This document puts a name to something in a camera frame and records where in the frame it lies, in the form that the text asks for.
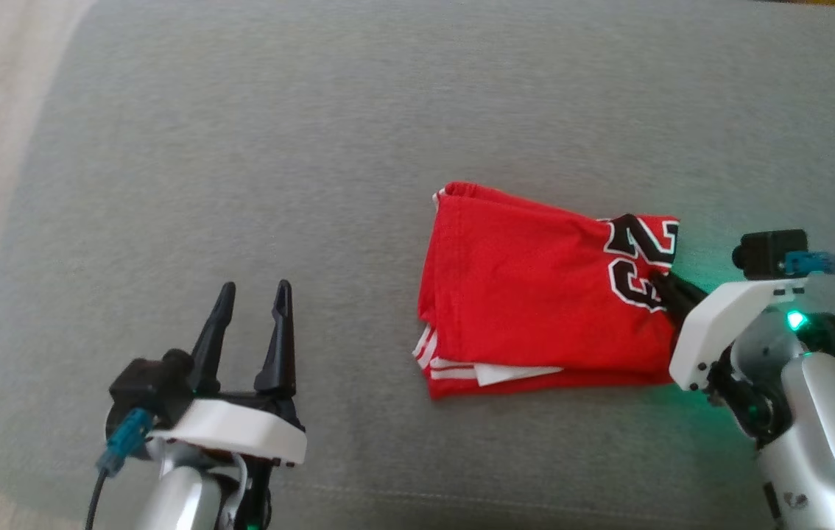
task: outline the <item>green led light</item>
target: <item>green led light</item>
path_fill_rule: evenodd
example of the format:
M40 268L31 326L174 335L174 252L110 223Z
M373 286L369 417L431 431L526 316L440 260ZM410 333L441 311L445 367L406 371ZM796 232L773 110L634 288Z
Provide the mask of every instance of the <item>green led light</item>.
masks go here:
M792 330L797 331L805 323L807 323L807 317L800 311L791 311L787 314L787 325L791 326Z

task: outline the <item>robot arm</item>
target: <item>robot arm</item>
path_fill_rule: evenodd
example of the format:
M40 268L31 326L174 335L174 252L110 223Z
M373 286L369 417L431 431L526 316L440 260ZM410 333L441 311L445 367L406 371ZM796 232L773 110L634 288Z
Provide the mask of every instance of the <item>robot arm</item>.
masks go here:
M835 529L835 316L789 322L775 307L808 279L727 283L708 296L679 278L654 283L680 326L670 376L730 407L755 440L778 527Z
M233 283L225 284L191 356L171 350L161 361L135 359L110 386L108 447L117 439L124 452L159 465L159 483L138 530L262 530L272 516L267 485L273 468L306 458L306 430L293 405L290 284L283 280L277 289L275 326L253 392L220 392L216 379L234 297ZM136 436L139 443L130 449L121 444L122 431L135 417L151 418L155 428L144 434L145 443ZM107 453L101 461L102 476L121 467L121 460L108 465ZM88 530L94 507L91 502Z

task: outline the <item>white stripe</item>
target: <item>white stripe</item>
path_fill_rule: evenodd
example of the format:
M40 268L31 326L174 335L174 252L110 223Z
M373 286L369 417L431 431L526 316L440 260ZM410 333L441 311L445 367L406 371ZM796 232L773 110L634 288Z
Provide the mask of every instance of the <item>white stripe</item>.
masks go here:
M420 340L417 341L417 346L415 346L415 351L411 352L411 355L415 358L420 355L420 349L424 347L424 342L427 340L428 335L431 335L431 325L424 326L424 333L421 333Z
M473 365L467 362L453 362L452 360L433 358L431 368L472 368Z
M434 210L440 208L440 198L447 196L447 188L441 188L436 194L431 195L431 201L434 201Z
M431 338L427 341L427 347L424 348L424 354L417 358L417 365L420 366L422 370L427 368L427 365L431 362L431 358L434 358L434 350L437 349L437 329L434 330L434 333L431 333Z
M476 370L472 368L431 370L431 379L474 379L476 381Z

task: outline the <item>red jersey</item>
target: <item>red jersey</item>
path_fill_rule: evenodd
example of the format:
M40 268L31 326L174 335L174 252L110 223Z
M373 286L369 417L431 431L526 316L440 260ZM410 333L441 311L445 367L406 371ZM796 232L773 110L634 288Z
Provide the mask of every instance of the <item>red jersey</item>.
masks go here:
M595 220L465 182L434 200L415 349L432 397L670 382L649 276L673 264L676 218Z

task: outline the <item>grey couch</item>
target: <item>grey couch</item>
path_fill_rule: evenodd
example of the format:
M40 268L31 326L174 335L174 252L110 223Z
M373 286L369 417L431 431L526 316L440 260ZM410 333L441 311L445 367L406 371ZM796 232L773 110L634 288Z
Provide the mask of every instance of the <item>grey couch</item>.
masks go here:
M0 241L0 486L81 517L107 386L239 285L250 388L295 292L309 459L273 528L769 527L750 443L673 388L432 403L409 355L432 209L472 180L680 216L677 269L748 231L835 250L835 9L745 0L101 0ZM835 311L835 279L804 308ZM130 463L100 520L154 484Z

